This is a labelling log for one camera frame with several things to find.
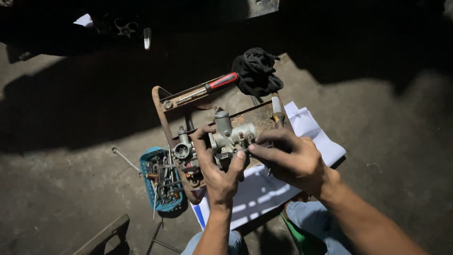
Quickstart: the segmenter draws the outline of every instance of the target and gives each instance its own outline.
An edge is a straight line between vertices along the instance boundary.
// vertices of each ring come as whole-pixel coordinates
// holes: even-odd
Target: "black rag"
[[[265,52],[262,48],[251,48],[238,56],[232,72],[239,75],[238,88],[246,95],[264,97],[283,88],[283,82],[274,75],[273,68],[279,57]]]

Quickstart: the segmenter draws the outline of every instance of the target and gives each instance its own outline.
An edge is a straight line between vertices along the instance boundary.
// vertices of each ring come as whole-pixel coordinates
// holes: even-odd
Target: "hand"
[[[272,174],[277,179],[318,199],[321,199],[323,192],[329,192],[325,184],[339,181],[338,172],[324,164],[321,153],[309,137],[297,137],[288,129],[271,129],[263,131],[256,142],[274,142],[278,147],[249,146],[249,151],[265,165],[266,162],[272,163]]]
[[[215,133],[208,125],[199,128],[190,137],[198,157],[201,173],[204,176],[211,210],[228,211],[233,207],[233,197],[237,192],[238,177],[244,171],[246,154],[238,151],[231,160],[227,172],[221,171],[213,161],[212,149],[206,149],[203,136]]]

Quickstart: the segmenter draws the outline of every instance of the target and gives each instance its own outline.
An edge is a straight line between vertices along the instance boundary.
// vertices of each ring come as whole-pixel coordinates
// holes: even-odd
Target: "red handle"
[[[209,88],[211,90],[215,90],[217,88],[220,88],[222,86],[225,86],[225,85],[229,85],[229,84],[233,84],[235,83],[237,80],[238,80],[238,76],[237,76],[237,73],[234,72],[234,73],[231,73],[231,74],[227,74],[225,76],[223,76],[222,78],[218,79],[218,80],[215,80],[211,83],[209,83]]]

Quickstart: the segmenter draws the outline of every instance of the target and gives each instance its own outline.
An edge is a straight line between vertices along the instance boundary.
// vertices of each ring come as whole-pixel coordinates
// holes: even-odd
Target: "green cloth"
[[[296,247],[299,250],[301,255],[323,255],[327,253],[326,244],[319,238],[314,235],[298,228],[292,222],[287,221],[283,216],[283,213],[280,213],[283,220],[290,231]]]

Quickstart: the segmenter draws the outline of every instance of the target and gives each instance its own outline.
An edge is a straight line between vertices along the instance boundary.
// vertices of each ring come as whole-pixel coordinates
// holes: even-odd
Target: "forearm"
[[[228,238],[230,236],[231,209],[211,208],[206,228],[203,231],[194,255],[211,255],[228,253]]]
[[[319,197],[360,254],[426,254],[391,219],[363,201],[329,169]]]

